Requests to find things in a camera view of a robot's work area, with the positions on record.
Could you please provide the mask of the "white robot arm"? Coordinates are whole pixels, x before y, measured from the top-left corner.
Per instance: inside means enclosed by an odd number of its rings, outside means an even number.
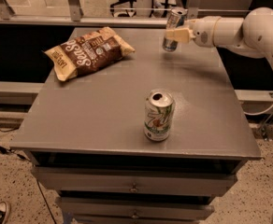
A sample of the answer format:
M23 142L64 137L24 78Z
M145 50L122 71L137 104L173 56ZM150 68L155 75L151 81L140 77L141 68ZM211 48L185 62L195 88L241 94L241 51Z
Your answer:
M169 28L167 38L220 47L252 58L265 58L273 69L273 10L260 7L244 19L210 16ZM273 141L257 140L263 158L247 162L238 183L223 199L213 201L216 211L200 224L273 224Z

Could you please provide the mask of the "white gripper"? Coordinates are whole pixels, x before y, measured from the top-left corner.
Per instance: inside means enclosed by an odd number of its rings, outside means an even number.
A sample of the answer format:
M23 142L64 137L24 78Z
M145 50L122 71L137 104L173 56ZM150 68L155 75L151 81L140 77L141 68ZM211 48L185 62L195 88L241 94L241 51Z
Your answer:
M199 47L214 47L214 32L220 16L206 16L201 19L187 20L188 27L166 29L165 38L180 43L191 40Z

